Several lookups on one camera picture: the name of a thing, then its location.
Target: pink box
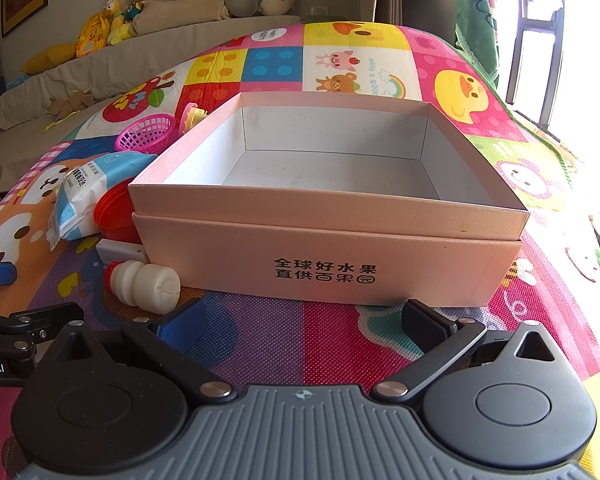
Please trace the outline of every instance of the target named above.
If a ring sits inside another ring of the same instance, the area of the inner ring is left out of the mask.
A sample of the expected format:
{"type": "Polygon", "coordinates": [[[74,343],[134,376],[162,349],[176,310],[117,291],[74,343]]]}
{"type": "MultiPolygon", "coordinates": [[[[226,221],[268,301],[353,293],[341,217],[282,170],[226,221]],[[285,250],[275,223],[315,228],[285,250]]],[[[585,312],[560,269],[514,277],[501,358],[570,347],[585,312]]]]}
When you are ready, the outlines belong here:
{"type": "Polygon", "coordinates": [[[129,191],[183,285],[335,303],[484,306],[528,218],[434,106],[357,94],[238,94],[129,191]]]}

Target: plastic bag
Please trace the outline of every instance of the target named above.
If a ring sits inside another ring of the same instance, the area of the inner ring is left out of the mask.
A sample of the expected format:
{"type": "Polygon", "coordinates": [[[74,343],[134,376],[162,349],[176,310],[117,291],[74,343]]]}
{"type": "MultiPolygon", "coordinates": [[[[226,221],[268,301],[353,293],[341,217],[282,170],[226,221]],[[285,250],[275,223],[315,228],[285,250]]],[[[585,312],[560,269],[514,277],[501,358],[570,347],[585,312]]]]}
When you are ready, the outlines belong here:
{"type": "Polygon", "coordinates": [[[155,157],[132,151],[108,153],[68,172],[49,218],[51,250],[60,238],[75,240],[97,233],[93,210],[98,200],[116,184],[139,174],[155,157]]]}

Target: metal screw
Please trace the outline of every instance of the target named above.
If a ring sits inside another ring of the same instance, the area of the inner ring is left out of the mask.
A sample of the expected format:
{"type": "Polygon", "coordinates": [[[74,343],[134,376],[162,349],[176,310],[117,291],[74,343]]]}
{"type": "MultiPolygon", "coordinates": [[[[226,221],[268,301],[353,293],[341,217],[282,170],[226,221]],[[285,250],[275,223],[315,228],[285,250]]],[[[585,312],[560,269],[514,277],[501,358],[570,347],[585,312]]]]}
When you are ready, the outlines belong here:
{"type": "Polygon", "coordinates": [[[401,397],[409,391],[405,384],[399,383],[398,381],[383,381],[376,384],[376,393],[383,397],[401,397]]]}
{"type": "Polygon", "coordinates": [[[229,395],[231,392],[231,385],[223,383],[222,381],[210,381],[200,386],[200,393],[213,399],[221,399],[222,397],[229,395]]]}

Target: wall outlet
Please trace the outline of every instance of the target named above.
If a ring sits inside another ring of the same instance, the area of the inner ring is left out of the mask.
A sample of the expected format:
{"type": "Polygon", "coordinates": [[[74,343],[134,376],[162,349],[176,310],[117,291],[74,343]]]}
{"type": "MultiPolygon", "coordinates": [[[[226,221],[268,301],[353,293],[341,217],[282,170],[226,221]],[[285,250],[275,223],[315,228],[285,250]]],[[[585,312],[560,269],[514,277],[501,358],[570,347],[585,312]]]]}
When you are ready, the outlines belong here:
{"type": "Polygon", "coordinates": [[[329,7],[311,7],[312,16],[326,16],[329,13],[329,7]]]}

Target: pink basket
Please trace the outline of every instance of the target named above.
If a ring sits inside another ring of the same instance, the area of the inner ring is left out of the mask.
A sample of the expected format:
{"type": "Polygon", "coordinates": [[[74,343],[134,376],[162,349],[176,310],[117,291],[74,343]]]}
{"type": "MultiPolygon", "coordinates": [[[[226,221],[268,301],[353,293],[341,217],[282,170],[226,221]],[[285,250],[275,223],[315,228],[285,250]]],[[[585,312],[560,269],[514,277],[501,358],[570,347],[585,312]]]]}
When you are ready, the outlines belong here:
{"type": "Polygon", "coordinates": [[[176,121],[169,114],[144,117],[127,126],[114,144],[117,152],[135,152],[160,155],[178,138],[176,121]]]}

